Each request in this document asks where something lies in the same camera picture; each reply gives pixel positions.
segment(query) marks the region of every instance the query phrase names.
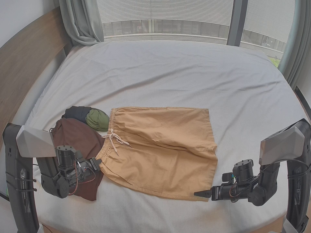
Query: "robotic arm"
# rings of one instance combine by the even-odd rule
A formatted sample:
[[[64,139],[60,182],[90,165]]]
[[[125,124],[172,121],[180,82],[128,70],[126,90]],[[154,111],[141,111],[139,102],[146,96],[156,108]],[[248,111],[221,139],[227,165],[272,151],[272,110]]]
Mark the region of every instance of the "robotic arm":
[[[44,130],[8,123],[4,132],[6,182],[18,233],[38,232],[32,167],[37,158],[43,189],[54,196],[72,195],[79,182],[100,170],[101,160],[86,160],[71,146],[54,148],[52,136]]]
[[[222,183],[211,190],[195,192],[195,196],[216,200],[247,199],[255,206],[265,204],[277,190],[281,161],[287,161],[288,207],[282,232],[301,233],[308,222],[306,216],[311,186],[311,126],[301,119],[261,141],[259,174],[253,175],[253,160],[236,163],[232,172],[222,175]]]

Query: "brown garment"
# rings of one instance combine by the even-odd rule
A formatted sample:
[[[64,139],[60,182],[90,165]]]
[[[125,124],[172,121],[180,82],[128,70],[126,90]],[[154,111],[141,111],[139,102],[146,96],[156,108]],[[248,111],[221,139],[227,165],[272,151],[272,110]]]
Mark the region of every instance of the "brown garment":
[[[52,129],[55,147],[70,145],[80,150],[85,159],[95,157],[104,144],[104,139],[88,125],[74,118],[62,118]],[[96,200],[97,187],[103,178],[102,172],[97,172],[93,181],[78,184],[74,195],[86,200]]]
[[[151,195],[207,201],[193,193],[210,189],[217,165],[208,109],[113,108],[108,134],[96,158],[109,179]]]

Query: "shorts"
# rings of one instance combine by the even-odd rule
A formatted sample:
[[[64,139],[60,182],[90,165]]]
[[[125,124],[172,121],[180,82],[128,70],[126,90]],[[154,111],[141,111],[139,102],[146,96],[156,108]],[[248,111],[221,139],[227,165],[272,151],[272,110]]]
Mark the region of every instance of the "shorts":
[[[119,140],[109,139],[111,131]],[[211,188],[217,165],[208,109],[113,108],[107,134],[96,158],[109,179],[150,195],[207,201],[193,193]]]

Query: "elastic waistband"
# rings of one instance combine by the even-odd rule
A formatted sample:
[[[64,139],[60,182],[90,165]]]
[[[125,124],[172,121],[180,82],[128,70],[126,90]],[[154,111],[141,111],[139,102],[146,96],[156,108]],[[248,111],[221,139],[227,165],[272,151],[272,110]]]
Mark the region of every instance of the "elastic waistband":
[[[111,134],[111,129],[112,130],[115,129],[115,117],[117,110],[118,108],[111,109],[107,134]],[[111,149],[111,142],[105,140],[103,147],[96,156],[96,159],[102,159],[103,157],[107,156],[107,153],[110,149]]]

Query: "white drawstring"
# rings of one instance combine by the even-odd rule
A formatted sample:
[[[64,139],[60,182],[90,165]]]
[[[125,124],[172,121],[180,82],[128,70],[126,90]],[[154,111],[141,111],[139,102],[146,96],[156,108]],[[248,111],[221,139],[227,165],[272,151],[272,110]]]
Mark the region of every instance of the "white drawstring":
[[[114,148],[114,150],[116,151],[116,153],[117,153],[118,156],[119,156],[118,151],[117,151],[116,147],[114,146],[114,143],[112,142],[112,138],[114,138],[114,137],[115,137],[116,141],[119,142],[120,144],[125,143],[126,145],[129,145],[130,147],[132,147],[128,142],[123,141],[123,140],[121,139],[121,137],[118,136],[117,134],[115,134],[114,131],[113,131],[113,129],[111,129],[111,134],[103,135],[102,138],[109,138],[109,139],[110,139],[111,145],[112,145],[112,147]]]

